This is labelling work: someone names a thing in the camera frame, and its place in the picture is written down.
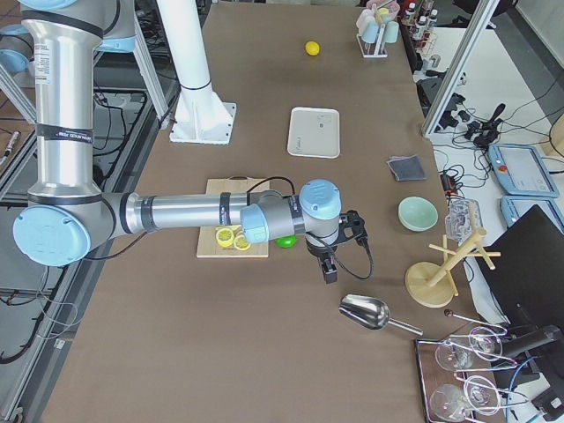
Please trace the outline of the green lime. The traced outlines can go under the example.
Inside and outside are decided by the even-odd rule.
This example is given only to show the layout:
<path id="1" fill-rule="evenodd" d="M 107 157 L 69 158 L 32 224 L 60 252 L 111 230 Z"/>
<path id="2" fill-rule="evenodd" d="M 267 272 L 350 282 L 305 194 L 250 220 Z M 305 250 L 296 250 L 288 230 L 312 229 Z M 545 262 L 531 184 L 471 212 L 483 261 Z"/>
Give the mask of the green lime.
<path id="1" fill-rule="evenodd" d="M 297 238 L 295 235 L 287 235 L 284 237 L 277 238 L 275 242 L 280 248 L 289 249 L 296 244 Z"/>

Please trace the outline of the yellow lemon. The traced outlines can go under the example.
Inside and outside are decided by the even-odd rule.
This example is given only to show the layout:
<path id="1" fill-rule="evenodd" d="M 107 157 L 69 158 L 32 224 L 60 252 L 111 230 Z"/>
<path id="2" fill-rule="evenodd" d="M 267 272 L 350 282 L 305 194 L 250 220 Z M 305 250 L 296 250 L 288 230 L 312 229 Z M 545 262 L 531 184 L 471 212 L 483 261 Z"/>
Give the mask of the yellow lemon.
<path id="1" fill-rule="evenodd" d="M 316 41 L 307 41 L 304 49 L 309 56 L 318 56 L 321 52 L 321 46 Z"/>

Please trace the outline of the glass rack black tray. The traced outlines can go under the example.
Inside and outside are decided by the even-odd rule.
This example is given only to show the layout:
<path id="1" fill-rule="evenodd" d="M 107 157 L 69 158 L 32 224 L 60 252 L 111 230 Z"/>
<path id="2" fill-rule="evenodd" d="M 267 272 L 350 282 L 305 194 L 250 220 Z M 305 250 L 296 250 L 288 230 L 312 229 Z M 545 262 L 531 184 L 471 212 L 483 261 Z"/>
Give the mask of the glass rack black tray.
<path id="1" fill-rule="evenodd" d="M 507 357 L 502 347 L 502 356 L 500 360 L 490 362 L 479 358 L 471 349 L 468 339 L 469 334 L 450 334 L 440 340 L 417 339 L 414 341 L 415 360 L 419 375 L 419 386 L 421 389 L 421 397 L 423 411 L 426 422 L 446 422 L 439 420 L 431 410 L 430 397 L 433 392 L 443 384 L 453 384 L 463 390 L 464 381 L 472 375 L 484 376 L 490 380 L 497 388 L 501 397 L 501 408 L 494 415 L 486 416 L 474 412 L 470 407 L 468 417 L 463 422 L 502 422 L 503 412 L 508 406 L 505 401 L 510 394 L 504 388 L 497 385 L 495 376 L 505 371 L 511 371 L 517 367 L 515 360 Z M 458 341 L 462 347 L 471 351 L 473 356 L 473 365 L 471 368 L 461 371 L 448 371 L 442 369 L 435 360 L 434 353 L 441 341 L 446 338 L 453 338 Z"/>

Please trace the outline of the metal scoop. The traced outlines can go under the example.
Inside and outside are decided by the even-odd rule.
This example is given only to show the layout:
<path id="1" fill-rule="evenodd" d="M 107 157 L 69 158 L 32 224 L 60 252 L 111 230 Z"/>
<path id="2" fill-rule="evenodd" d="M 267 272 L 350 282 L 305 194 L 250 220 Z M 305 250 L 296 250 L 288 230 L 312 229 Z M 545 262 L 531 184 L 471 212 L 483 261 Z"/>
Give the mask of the metal scoop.
<path id="1" fill-rule="evenodd" d="M 393 319 L 389 306 L 374 297 L 349 293 L 341 299 L 338 310 L 342 315 L 370 330 L 380 330 L 391 325 L 419 337 L 423 335 L 422 329 Z"/>

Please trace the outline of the grey folded cloth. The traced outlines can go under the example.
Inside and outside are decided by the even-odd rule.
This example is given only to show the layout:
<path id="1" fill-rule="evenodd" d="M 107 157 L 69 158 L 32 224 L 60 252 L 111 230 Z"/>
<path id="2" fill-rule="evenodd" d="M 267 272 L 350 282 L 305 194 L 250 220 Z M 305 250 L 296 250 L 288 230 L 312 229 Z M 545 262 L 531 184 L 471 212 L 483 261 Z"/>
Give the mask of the grey folded cloth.
<path id="1" fill-rule="evenodd" d="M 387 160 L 386 163 L 397 182 L 425 181 L 427 178 L 418 156 L 410 160 Z"/>

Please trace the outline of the lower lemon slice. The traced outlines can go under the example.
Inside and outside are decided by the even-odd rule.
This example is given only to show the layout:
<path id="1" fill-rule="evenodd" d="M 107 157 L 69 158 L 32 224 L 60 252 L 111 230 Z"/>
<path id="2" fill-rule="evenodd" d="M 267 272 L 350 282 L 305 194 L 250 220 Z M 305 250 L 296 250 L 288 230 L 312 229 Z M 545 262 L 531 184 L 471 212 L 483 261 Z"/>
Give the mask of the lower lemon slice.
<path id="1" fill-rule="evenodd" d="M 238 251 L 247 251 L 250 249 L 251 244 L 248 242 L 243 233 L 239 233 L 234 237 L 233 246 Z"/>

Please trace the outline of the upper lemon slice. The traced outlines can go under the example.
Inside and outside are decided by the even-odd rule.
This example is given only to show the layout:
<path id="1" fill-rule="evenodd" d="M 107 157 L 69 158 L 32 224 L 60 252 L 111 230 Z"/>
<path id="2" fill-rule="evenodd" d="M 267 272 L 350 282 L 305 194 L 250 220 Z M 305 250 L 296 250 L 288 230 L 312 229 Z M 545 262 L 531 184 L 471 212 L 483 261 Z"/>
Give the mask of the upper lemon slice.
<path id="1" fill-rule="evenodd" d="M 217 226 L 215 228 L 215 241 L 223 248 L 231 248 L 234 245 L 235 229 L 232 226 Z"/>

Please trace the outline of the clear glass container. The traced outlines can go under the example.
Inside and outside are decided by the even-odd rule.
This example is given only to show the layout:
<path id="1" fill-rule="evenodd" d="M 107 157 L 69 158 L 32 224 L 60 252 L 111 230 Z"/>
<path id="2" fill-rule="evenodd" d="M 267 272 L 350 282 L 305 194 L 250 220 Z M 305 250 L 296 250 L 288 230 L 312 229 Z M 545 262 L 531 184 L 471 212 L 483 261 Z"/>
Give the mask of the clear glass container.
<path id="1" fill-rule="evenodd" d="M 449 204 L 449 213 L 445 218 L 446 235 L 461 244 L 473 231 L 482 227 L 479 203 L 474 199 L 456 199 Z"/>

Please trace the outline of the blue teach pendant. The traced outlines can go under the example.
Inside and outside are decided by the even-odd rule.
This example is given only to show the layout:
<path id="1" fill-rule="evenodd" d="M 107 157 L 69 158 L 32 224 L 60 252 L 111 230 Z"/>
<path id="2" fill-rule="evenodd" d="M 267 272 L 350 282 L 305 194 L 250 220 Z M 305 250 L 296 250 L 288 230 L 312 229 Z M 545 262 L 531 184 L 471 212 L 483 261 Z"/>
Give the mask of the blue teach pendant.
<path id="1" fill-rule="evenodd" d="M 560 195 L 535 147 L 489 145 L 487 154 L 499 184 L 510 195 L 550 198 Z"/>
<path id="2" fill-rule="evenodd" d="M 534 205 L 537 205 L 563 232 L 563 215 L 556 202 L 550 197 L 503 196 L 500 201 L 500 207 L 507 227 L 511 227 L 516 223 Z"/>

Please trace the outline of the upper right wine glass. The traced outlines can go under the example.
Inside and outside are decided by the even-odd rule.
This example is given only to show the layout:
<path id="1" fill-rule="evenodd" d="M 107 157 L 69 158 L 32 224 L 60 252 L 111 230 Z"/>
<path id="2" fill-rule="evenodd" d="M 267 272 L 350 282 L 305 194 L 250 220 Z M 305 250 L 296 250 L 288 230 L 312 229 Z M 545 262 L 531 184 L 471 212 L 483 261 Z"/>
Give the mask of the upper right wine glass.
<path id="1" fill-rule="evenodd" d="M 487 327 L 471 329 L 468 339 L 471 349 L 482 360 L 494 362 L 501 359 L 502 342 L 500 337 Z"/>

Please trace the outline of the lower left wine glass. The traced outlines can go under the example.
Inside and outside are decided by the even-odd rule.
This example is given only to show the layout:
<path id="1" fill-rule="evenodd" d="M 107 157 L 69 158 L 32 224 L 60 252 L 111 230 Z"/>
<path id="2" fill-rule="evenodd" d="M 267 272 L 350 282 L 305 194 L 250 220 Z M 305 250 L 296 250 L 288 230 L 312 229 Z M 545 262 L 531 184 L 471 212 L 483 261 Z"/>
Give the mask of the lower left wine glass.
<path id="1" fill-rule="evenodd" d="M 439 420 L 446 422 L 463 422 L 470 412 L 462 389 L 453 384 L 438 387 L 430 397 L 430 407 Z"/>

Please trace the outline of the lower right wine glass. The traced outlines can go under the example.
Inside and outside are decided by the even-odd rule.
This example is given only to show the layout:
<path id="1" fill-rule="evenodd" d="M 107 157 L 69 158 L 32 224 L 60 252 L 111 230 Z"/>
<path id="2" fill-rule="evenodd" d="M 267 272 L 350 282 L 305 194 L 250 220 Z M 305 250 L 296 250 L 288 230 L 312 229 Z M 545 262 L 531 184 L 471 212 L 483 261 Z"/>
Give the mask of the lower right wine glass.
<path id="1" fill-rule="evenodd" d="M 494 415 L 501 408 L 501 397 L 497 388 L 484 376 L 469 376 L 464 381 L 463 391 L 471 409 L 478 414 Z"/>

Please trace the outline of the mint green cup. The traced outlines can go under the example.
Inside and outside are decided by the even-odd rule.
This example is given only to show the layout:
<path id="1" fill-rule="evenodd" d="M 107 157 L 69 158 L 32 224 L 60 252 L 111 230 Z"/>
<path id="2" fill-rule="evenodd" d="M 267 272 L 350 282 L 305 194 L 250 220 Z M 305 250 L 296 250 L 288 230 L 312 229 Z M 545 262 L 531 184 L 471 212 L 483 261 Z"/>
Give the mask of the mint green cup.
<path id="1" fill-rule="evenodd" d="M 399 24 L 396 21 L 390 21 L 385 25 L 382 42 L 385 44 L 393 44 L 397 42 L 399 33 Z"/>

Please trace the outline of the light blue cup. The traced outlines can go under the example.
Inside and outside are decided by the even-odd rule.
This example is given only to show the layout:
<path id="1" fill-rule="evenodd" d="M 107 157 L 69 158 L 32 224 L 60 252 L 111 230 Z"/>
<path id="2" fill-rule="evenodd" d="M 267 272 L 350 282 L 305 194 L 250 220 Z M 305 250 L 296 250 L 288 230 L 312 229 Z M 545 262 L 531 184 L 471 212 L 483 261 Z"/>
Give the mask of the light blue cup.
<path id="1" fill-rule="evenodd" d="M 367 44 L 374 44 L 376 43 L 379 32 L 380 25 L 375 20 L 371 19 L 366 23 L 364 31 L 360 35 L 360 38 Z"/>

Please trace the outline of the aluminium frame post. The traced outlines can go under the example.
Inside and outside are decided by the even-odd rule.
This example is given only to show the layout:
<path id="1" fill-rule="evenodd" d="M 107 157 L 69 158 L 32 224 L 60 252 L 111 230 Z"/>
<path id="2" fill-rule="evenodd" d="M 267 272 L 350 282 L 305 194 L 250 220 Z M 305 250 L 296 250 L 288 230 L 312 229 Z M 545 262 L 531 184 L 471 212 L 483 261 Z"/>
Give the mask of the aluminium frame post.
<path id="1" fill-rule="evenodd" d="M 421 133 L 423 137 L 430 137 L 434 133 L 455 91 L 457 81 L 462 76 L 464 66 L 468 62 L 473 50 L 476 48 L 480 35 L 486 30 L 487 24 L 491 20 L 499 2 L 499 0 L 479 1 L 470 20 L 470 24 L 466 28 L 461 43 L 447 70 L 446 76 L 443 78 L 434 102 L 422 124 Z"/>

